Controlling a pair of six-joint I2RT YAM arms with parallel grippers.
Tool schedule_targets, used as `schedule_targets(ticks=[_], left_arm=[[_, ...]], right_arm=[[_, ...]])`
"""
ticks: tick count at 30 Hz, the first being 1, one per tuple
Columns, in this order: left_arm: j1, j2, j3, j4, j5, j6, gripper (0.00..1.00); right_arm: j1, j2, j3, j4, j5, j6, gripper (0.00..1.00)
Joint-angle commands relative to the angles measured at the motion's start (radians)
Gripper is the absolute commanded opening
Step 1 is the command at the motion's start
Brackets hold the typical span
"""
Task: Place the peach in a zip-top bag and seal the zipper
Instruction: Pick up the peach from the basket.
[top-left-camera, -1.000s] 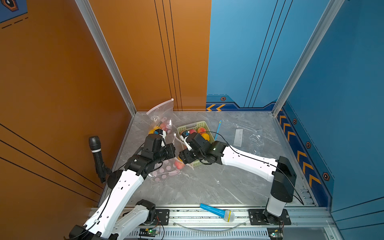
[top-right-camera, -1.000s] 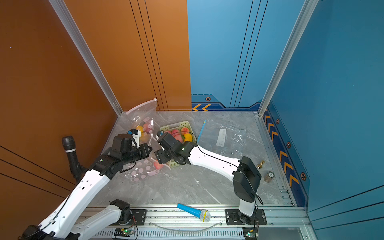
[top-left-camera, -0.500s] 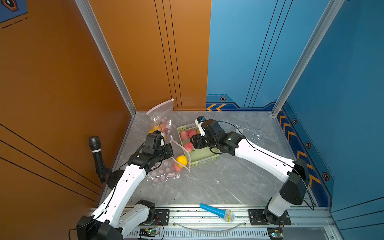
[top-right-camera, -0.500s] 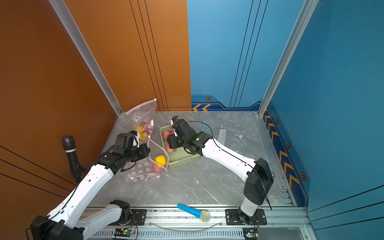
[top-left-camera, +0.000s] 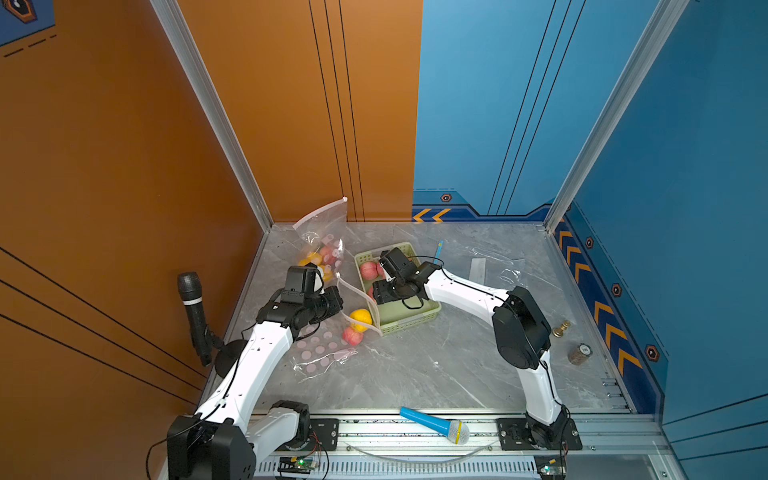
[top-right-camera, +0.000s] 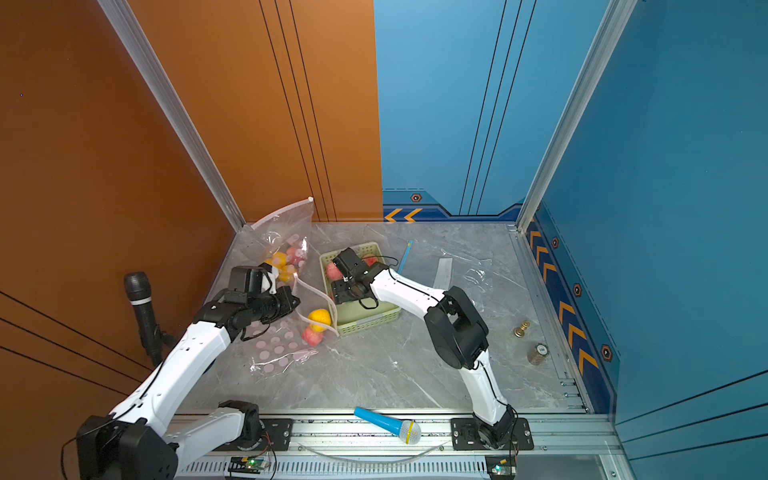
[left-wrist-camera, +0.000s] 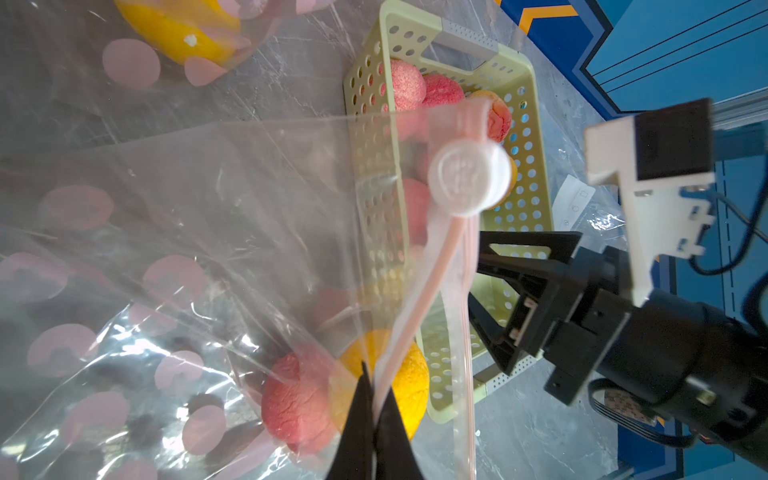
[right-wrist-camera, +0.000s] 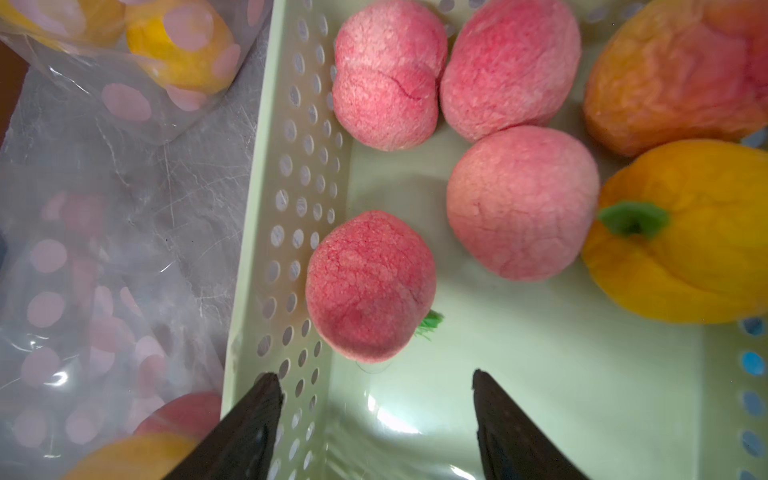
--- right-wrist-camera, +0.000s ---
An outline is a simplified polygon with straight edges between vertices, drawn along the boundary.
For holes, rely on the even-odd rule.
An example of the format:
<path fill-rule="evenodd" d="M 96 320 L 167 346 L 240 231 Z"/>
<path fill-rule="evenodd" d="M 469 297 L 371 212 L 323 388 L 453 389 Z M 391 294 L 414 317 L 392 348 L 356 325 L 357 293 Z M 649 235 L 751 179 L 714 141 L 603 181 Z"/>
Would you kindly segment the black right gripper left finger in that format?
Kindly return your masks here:
<path fill-rule="evenodd" d="M 274 453 L 283 392 L 274 373 L 261 375 L 214 430 L 166 480 L 265 480 Z"/>

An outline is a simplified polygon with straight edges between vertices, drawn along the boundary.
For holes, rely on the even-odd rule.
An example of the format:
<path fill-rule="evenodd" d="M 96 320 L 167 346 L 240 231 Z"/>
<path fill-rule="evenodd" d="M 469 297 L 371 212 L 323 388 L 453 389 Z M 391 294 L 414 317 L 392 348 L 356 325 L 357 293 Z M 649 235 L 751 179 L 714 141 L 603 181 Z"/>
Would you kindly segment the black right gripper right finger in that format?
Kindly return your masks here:
<path fill-rule="evenodd" d="M 495 480 L 587 480 L 487 372 L 472 378 L 483 473 Z"/>

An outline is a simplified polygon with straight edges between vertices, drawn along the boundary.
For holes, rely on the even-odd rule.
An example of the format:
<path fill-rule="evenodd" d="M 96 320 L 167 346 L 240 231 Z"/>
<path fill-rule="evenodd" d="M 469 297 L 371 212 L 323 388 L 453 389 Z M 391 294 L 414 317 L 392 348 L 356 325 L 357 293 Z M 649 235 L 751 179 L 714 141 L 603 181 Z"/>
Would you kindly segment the light green perforated basket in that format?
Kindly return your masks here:
<path fill-rule="evenodd" d="M 592 479 L 763 479 L 767 322 L 645 320 L 581 263 L 539 283 L 502 280 L 454 237 L 445 193 L 468 143 L 440 124 L 385 153 L 334 116 L 334 41 L 360 1 L 280 1 L 271 19 L 223 404 L 267 372 L 283 406 L 271 479 L 516 475 L 530 420 Z M 386 211 L 433 252 L 443 322 L 396 357 L 335 353 L 306 309 L 308 262 L 338 225 Z"/>

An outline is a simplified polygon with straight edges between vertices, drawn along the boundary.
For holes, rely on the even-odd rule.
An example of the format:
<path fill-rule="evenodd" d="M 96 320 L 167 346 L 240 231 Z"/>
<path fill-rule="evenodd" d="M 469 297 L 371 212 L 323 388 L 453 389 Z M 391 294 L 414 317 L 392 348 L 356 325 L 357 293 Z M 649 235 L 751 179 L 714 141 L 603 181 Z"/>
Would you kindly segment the clear bag with pink dots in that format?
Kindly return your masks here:
<path fill-rule="evenodd" d="M 1 184 L 1 475 L 58 479 L 189 393 L 223 389 L 217 329 L 149 189 Z"/>

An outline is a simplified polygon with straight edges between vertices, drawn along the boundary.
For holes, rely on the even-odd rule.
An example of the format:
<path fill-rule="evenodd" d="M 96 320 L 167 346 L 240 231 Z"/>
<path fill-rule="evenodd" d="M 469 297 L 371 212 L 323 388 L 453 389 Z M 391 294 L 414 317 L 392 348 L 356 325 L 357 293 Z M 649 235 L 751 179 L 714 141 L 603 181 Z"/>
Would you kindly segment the large pink peach top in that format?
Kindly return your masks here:
<path fill-rule="evenodd" d="M 433 310 L 436 264 L 398 217 L 365 212 L 334 229 L 313 253 L 305 297 L 320 337 L 342 356 L 385 362 L 443 322 Z"/>

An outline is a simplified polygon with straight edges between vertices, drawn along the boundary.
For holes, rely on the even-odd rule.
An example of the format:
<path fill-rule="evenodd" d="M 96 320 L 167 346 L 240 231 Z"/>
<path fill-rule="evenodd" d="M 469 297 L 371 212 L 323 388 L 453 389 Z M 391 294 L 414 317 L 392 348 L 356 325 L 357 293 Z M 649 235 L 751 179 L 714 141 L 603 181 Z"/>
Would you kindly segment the clear zip-top bag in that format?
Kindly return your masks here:
<path fill-rule="evenodd" d="M 230 88 L 270 1 L 4 1 L 1 40 L 68 95 L 156 145 Z"/>

